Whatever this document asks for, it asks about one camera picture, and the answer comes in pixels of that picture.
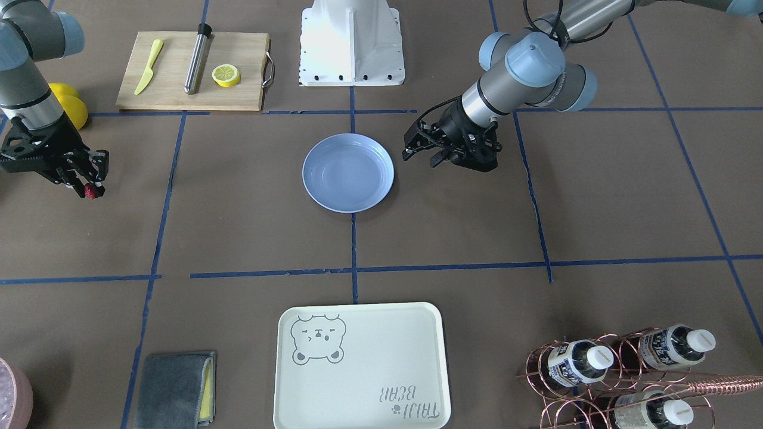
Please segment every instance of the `yellow knife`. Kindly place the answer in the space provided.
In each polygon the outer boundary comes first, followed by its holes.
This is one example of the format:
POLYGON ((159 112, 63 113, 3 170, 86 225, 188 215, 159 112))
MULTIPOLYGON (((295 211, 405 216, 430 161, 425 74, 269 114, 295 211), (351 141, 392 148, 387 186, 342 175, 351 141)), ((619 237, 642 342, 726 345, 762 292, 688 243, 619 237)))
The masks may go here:
POLYGON ((140 78, 138 87, 135 88, 135 95, 143 92, 148 86, 148 83, 151 82, 151 79, 153 78, 153 70, 151 70, 151 67, 153 67, 153 64, 156 62, 156 58, 159 56, 159 51, 162 50, 162 46, 164 46, 164 42, 161 39, 156 39, 151 45, 151 54, 148 56, 148 63, 146 64, 146 69, 143 71, 143 77, 140 78))

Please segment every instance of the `white tray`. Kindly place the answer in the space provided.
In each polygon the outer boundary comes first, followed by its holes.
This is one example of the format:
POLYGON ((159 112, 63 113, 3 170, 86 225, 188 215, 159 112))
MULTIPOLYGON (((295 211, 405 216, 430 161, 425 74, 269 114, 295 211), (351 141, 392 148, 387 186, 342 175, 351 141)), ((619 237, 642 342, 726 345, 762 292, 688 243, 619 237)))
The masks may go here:
POLYGON ((450 412, 434 305, 294 307, 281 316, 276 429, 439 429, 450 412))

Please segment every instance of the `metal rack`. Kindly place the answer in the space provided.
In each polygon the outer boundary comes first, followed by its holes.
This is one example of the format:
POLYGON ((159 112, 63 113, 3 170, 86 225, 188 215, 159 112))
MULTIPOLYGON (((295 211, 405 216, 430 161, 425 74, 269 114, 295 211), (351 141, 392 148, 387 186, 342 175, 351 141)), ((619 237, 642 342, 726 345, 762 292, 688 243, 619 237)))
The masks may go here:
POLYGON ((542 362, 556 347, 568 344, 554 341, 533 350, 525 362, 524 379, 530 388, 542 398, 543 410, 539 429, 556 429, 585 424, 593 429, 616 429, 610 422, 610 414, 618 408, 632 407, 647 401, 670 397, 682 399, 695 410, 707 416, 710 428, 715 429, 715 411, 708 400, 710 395, 737 395, 756 389, 763 389, 763 376, 724 376, 721 374, 698 373, 693 371, 661 371, 647 367, 638 349, 629 340, 641 337, 652 328, 632 332, 627 335, 604 334, 592 341, 609 348, 616 363, 607 372, 605 379, 590 385, 581 385, 563 391, 554 390, 542 371, 542 362), (623 356, 632 353, 639 361, 639 368, 628 370, 623 365, 623 356), (660 390, 664 394, 655 395, 628 405, 614 406, 613 400, 649 390, 660 390))

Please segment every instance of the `lemon slice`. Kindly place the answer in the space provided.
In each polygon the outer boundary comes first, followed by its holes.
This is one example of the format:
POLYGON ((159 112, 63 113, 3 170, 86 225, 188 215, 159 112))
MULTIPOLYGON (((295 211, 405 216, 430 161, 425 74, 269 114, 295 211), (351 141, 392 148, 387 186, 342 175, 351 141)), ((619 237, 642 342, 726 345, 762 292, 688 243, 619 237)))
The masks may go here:
POLYGON ((231 64, 223 64, 212 70, 212 79, 223 88, 230 88, 241 80, 238 69, 231 64))

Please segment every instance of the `light blue joint cap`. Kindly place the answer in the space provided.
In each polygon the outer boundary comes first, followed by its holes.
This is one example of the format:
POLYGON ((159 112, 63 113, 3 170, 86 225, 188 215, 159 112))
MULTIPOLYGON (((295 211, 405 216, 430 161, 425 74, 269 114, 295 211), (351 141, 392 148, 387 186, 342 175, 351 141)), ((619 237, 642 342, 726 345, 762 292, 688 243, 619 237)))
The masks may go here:
POLYGON ((763 13, 763 0, 733 0, 726 13, 731 15, 756 16, 763 13))
POLYGON ((565 71, 565 55, 548 35, 528 34, 506 52, 506 69, 518 82, 533 88, 551 85, 565 71))
POLYGON ((580 96, 573 105, 562 111, 581 111, 588 107, 594 98, 596 98, 596 92, 599 90, 599 80, 596 79, 594 72, 585 67, 583 67, 583 70, 585 70, 585 83, 583 84, 583 90, 580 91, 580 96))
POLYGON ((66 45, 63 49, 63 56, 74 55, 85 49, 85 32, 79 26, 79 22, 72 15, 65 12, 55 12, 61 20, 63 26, 63 38, 66 45))
POLYGON ((485 38, 482 42, 482 46, 479 47, 479 65, 484 71, 488 71, 493 65, 493 50, 495 45, 503 36, 508 36, 508 33, 493 33, 485 38))
POLYGON ((27 62, 29 51, 10 25, 0 22, 0 71, 13 70, 27 62))

